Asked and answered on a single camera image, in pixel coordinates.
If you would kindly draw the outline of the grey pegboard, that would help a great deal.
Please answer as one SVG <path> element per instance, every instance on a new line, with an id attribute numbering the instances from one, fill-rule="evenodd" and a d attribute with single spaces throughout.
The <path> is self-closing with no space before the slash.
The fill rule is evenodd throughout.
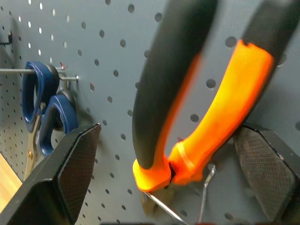
<path id="1" fill-rule="evenodd" d="M 197 127 L 220 86 L 235 43 L 262 0 L 221 0 L 203 61 L 169 134 L 165 153 Z M 79 76 L 69 89 L 80 126 L 101 123 L 96 159 L 76 225 L 150 222 L 177 225 L 163 210 L 147 217 L 132 173 L 132 110 L 140 74 L 167 0 L 0 0 L 0 68 L 27 61 L 60 63 Z M 28 131 L 21 104 L 22 75 L 0 74 L 0 153 L 23 181 Z M 247 122 L 271 129 L 300 156 L 300 24 Z M 212 158 L 203 221 L 267 222 L 243 176 L 230 140 Z"/>

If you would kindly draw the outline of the black pegboard hook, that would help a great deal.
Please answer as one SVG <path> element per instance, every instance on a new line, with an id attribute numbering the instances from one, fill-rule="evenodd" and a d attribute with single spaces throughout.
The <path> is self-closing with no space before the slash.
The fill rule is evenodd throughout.
<path id="1" fill-rule="evenodd" d="M 12 44 L 13 33 L 9 32 L 7 37 L 8 37 L 8 41 L 7 42 L 0 42 L 0 45 L 11 45 Z"/>

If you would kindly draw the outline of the blue handled scissors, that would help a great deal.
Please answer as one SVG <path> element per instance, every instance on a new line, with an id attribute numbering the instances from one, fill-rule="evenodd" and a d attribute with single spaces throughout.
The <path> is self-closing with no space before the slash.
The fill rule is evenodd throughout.
<path id="1" fill-rule="evenodd" d="M 75 98 L 67 89 L 58 90 L 60 81 L 67 82 L 62 67 L 39 61 L 28 61 L 22 79 L 22 113 L 28 130 L 27 162 L 24 178 L 27 179 L 40 156 L 47 157 L 54 147 L 53 130 L 64 134 L 78 127 Z"/>

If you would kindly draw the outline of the orange and black pliers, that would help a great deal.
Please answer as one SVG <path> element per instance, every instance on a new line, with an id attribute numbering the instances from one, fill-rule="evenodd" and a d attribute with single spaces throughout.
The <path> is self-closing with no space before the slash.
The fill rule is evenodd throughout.
<path id="1" fill-rule="evenodd" d="M 133 175 L 143 192 L 202 180 L 212 155 L 254 108 L 300 23 L 300 0 L 263 0 L 237 42 L 198 127 L 166 156 L 168 135 L 200 64 L 218 2 L 168 2 L 133 109 Z"/>

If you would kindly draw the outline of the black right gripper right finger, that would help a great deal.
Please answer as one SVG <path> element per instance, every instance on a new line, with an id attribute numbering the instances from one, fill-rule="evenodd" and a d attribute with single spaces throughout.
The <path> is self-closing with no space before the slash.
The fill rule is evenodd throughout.
<path id="1" fill-rule="evenodd" d="M 243 174 L 266 218 L 300 223 L 300 156 L 272 130 L 244 124 L 233 135 Z"/>

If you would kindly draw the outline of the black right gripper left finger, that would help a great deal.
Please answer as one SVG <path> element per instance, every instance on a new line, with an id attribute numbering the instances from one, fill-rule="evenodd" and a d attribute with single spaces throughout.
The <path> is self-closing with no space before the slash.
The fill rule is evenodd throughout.
<path id="1" fill-rule="evenodd" d="M 63 136 L 0 213 L 0 225 L 75 225 L 96 157 L 100 124 Z"/>

